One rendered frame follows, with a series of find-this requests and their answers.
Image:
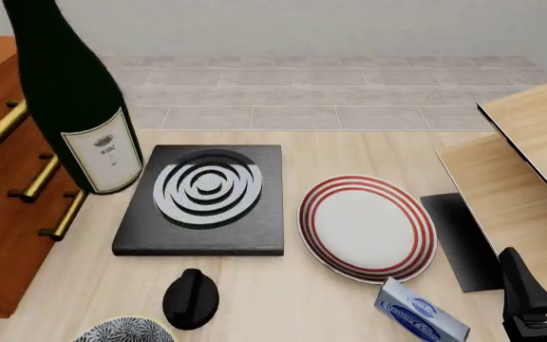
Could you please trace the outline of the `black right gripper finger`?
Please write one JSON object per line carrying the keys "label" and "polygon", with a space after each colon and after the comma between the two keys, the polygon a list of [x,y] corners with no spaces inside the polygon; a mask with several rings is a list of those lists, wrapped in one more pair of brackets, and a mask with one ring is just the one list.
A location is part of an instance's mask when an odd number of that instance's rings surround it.
{"label": "black right gripper finger", "polygon": [[502,315],[546,315],[547,292],[529,271],[514,247],[499,254],[503,277]]}

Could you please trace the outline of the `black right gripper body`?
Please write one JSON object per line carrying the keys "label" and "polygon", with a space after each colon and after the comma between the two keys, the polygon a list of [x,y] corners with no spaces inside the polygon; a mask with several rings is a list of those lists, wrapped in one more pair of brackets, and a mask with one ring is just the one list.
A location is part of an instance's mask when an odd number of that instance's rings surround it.
{"label": "black right gripper body", "polygon": [[513,316],[505,319],[502,325],[510,342],[547,342],[545,315]]}

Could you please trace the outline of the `dark green wine bottle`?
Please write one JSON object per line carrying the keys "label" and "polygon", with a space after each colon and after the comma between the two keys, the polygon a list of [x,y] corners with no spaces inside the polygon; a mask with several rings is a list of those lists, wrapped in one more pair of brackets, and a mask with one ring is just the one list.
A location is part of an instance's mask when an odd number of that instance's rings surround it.
{"label": "dark green wine bottle", "polygon": [[123,93],[56,0],[2,0],[28,111],[69,176],[87,193],[134,183],[144,162]]}

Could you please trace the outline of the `pale wooden rack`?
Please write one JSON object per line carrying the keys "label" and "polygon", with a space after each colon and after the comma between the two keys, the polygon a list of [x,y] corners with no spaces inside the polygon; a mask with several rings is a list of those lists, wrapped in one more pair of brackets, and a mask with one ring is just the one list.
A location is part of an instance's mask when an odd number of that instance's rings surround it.
{"label": "pale wooden rack", "polygon": [[437,155],[492,249],[515,248],[547,291],[547,84],[477,108],[496,133]]}

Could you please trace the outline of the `blue-white cream cheese box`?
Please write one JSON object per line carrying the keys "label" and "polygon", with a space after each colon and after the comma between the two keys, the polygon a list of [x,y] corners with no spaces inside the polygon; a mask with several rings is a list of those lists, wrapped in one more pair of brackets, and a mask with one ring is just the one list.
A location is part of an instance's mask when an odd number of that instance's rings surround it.
{"label": "blue-white cream cheese box", "polygon": [[470,328],[389,277],[374,307],[424,342],[465,342]]}

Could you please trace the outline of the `white plate with red rings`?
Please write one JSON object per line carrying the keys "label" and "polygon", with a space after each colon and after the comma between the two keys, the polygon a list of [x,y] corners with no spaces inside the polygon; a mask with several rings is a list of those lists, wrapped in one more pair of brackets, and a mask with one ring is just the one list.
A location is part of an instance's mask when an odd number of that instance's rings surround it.
{"label": "white plate with red rings", "polygon": [[435,225],[421,203],[396,184],[372,176],[319,181],[300,201],[296,221],[318,261],[367,284],[416,278],[438,247]]}

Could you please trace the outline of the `round black stove knob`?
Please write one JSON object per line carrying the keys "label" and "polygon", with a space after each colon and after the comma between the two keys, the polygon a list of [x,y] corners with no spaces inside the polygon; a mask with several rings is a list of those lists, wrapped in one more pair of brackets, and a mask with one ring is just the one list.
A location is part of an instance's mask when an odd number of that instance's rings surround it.
{"label": "round black stove knob", "polygon": [[162,299],[167,321],[179,330],[196,330],[215,315],[219,292],[212,278],[198,269],[184,270],[170,284]]}

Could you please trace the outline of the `flat black stove plate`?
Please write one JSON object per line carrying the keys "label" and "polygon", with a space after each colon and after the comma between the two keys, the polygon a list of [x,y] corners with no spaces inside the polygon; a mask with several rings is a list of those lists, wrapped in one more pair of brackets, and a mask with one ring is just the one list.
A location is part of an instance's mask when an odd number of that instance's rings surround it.
{"label": "flat black stove plate", "polygon": [[282,147],[156,145],[112,253],[283,256]]}

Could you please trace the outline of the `black-white patterned bowl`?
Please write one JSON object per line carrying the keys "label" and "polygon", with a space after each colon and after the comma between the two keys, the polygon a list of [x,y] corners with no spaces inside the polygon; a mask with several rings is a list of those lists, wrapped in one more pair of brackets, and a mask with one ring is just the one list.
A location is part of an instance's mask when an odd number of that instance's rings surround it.
{"label": "black-white patterned bowl", "polygon": [[128,315],[97,324],[71,342],[178,342],[178,340],[157,321]]}

